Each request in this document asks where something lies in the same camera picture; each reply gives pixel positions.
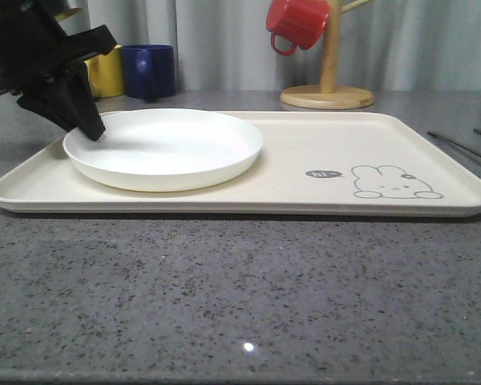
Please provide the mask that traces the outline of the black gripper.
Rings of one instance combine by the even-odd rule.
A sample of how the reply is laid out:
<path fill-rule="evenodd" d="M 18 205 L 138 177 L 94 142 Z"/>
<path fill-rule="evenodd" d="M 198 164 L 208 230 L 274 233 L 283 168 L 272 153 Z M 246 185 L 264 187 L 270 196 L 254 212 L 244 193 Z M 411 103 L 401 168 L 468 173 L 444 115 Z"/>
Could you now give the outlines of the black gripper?
<path fill-rule="evenodd" d="M 104 25 L 68 35 L 56 1 L 0 1 L 0 95 L 51 85 L 51 93 L 23 94 L 19 107 L 92 141 L 105 132 L 88 81 L 85 60 L 116 45 Z"/>

